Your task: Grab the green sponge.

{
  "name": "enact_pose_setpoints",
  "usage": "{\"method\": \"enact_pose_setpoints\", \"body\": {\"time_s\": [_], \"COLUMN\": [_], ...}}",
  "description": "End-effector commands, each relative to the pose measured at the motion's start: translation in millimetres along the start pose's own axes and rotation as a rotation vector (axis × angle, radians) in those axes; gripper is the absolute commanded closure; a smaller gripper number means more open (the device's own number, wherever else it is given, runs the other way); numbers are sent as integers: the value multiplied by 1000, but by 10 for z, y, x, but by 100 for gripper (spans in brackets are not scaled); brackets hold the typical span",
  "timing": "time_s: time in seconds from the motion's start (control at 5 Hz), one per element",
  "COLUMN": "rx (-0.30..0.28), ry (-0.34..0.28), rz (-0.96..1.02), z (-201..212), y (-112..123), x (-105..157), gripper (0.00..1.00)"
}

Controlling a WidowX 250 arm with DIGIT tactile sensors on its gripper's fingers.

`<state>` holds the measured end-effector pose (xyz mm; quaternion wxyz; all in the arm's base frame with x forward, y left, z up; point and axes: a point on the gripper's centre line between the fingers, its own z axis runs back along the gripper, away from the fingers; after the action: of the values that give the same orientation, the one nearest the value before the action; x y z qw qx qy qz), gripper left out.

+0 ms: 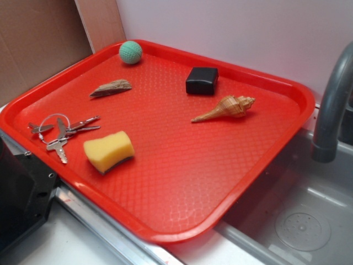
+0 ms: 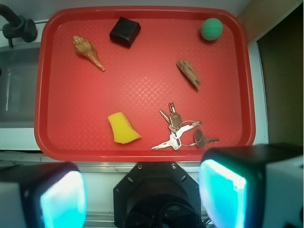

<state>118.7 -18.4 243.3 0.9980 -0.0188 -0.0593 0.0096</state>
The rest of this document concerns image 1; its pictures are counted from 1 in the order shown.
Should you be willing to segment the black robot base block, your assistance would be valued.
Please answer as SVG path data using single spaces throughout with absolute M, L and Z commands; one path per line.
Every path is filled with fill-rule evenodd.
M 57 173 L 35 155 L 14 155 L 1 140 L 1 254 L 49 217 Z

